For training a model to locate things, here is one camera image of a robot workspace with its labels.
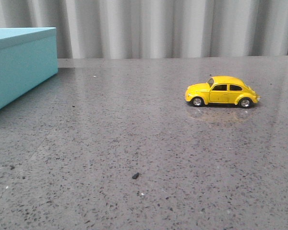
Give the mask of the grey pleated curtain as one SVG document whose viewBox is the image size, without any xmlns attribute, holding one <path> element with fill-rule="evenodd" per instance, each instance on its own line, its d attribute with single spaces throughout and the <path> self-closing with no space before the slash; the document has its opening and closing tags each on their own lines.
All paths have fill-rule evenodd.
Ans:
<svg viewBox="0 0 288 230">
<path fill-rule="evenodd" d="M 56 27 L 60 58 L 288 55 L 288 0 L 0 0 L 9 27 Z"/>
</svg>

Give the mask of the small black debris piece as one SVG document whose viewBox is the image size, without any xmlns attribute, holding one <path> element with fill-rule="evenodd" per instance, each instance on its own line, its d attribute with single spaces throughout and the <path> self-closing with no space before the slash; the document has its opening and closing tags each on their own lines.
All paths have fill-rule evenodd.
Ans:
<svg viewBox="0 0 288 230">
<path fill-rule="evenodd" d="M 137 172 L 136 174 L 134 174 L 134 175 L 132 176 L 132 179 L 137 179 L 137 178 L 139 177 L 139 175 L 140 175 L 140 173 Z"/>
</svg>

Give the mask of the turquoise blue storage box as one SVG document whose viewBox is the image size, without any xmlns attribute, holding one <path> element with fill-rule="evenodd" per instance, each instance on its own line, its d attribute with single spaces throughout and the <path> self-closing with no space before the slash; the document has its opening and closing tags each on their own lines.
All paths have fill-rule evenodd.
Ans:
<svg viewBox="0 0 288 230">
<path fill-rule="evenodd" d="M 57 72 L 55 27 L 0 28 L 0 109 Z"/>
</svg>

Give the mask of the yellow toy beetle car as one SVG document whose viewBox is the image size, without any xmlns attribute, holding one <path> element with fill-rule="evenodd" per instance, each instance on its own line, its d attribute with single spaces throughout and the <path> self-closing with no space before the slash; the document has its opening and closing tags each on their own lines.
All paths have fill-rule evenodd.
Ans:
<svg viewBox="0 0 288 230">
<path fill-rule="evenodd" d="M 212 76 L 205 83 L 188 86 L 185 92 L 185 101 L 195 107 L 218 103 L 250 108 L 259 100 L 250 86 L 232 76 Z"/>
</svg>

